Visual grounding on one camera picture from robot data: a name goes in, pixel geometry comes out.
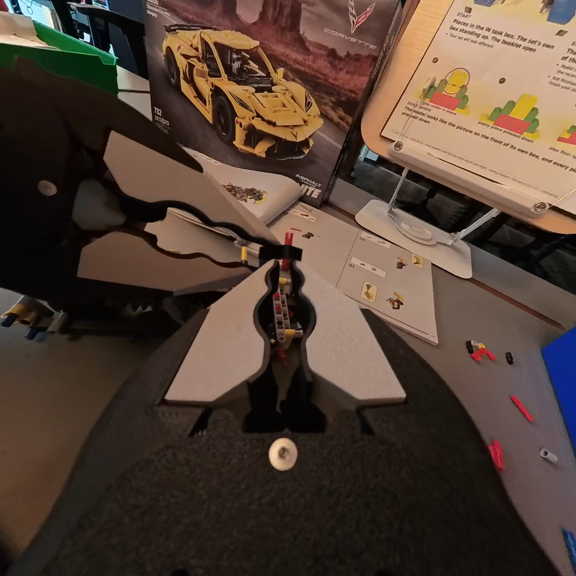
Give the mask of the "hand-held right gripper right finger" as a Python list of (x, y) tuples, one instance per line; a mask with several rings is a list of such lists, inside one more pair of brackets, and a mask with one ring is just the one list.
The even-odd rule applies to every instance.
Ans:
[(294, 268), (313, 312), (303, 341), (313, 403), (322, 412), (403, 403), (406, 393), (363, 314), (368, 310), (306, 265)]

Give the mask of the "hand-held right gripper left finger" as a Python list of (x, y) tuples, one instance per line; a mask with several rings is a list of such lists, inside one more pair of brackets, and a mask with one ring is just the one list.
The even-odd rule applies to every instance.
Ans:
[(259, 377), (270, 360), (270, 339), (258, 317), (272, 290), (270, 261), (210, 306), (166, 394), (170, 404), (215, 406)]

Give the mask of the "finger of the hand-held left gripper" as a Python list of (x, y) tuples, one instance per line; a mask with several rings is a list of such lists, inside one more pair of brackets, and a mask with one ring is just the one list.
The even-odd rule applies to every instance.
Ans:
[(259, 245), (279, 245), (270, 230), (210, 175), (111, 131), (104, 162), (119, 189), (149, 207), (186, 212), (204, 226)]
[(180, 255), (142, 235), (110, 232), (84, 246), (79, 278), (192, 294), (231, 289), (254, 272), (239, 262), (218, 262), (203, 253)]

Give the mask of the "black lego beam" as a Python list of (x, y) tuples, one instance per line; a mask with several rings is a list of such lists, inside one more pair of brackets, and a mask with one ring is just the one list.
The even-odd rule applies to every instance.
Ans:
[(289, 271), (292, 268), (293, 262), (300, 262), (302, 259), (303, 250), (292, 245), (268, 245), (260, 247), (258, 260), (258, 268), (264, 264), (278, 260), (281, 263), (281, 270)]

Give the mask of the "pile of red blue pins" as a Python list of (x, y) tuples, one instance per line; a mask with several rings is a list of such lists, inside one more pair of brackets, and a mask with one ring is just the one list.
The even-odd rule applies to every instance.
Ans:
[(575, 575), (575, 454), (559, 414), (505, 394), (488, 433), (518, 514), (561, 575)]

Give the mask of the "lego instruction booklet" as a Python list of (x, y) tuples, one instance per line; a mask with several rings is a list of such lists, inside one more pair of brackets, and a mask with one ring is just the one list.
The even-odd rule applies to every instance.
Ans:
[(306, 204), (288, 177), (185, 151), (280, 242), (292, 233), (303, 265), (393, 326), (438, 344), (429, 260)]

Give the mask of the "small cluster of lego connectors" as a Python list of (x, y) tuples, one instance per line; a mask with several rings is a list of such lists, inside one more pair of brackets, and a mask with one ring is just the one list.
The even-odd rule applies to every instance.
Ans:
[(475, 361), (480, 362), (482, 358), (488, 358), (490, 361), (496, 362), (497, 357), (495, 354), (486, 348), (483, 343), (475, 340), (466, 340), (465, 347), (468, 355)]

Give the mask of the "lego set box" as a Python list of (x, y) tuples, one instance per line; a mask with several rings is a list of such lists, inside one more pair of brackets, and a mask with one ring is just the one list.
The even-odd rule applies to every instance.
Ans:
[(151, 115), (186, 148), (276, 173), (320, 207), (403, 16), (400, 1), (146, 1)]

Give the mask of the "green plastic bin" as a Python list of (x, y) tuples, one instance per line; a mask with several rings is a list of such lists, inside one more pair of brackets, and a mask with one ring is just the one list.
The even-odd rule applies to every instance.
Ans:
[(2, 67), (9, 67), (20, 56), (59, 76), (88, 83), (115, 96), (118, 94), (117, 59), (113, 55), (33, 22), (37, 35), (50, 48), (1, 45)]

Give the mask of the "black office chair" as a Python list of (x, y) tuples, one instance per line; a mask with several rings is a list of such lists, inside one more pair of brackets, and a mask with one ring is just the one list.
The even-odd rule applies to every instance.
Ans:
[(144, 1), (48, 1), (61, 30), (117, 58), (117, 65), (148, 79)]

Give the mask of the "blue plastic bin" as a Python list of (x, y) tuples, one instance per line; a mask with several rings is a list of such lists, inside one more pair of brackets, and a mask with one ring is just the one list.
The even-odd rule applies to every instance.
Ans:
[(541, 354), (575, 453), (575, 327), (542, 348)]

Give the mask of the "printed instruction sheet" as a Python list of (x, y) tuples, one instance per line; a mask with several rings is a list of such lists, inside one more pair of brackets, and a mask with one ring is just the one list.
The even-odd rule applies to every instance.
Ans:
[(381, 135), (544, 188), (575, 177), (575, 1), (453, 1)]

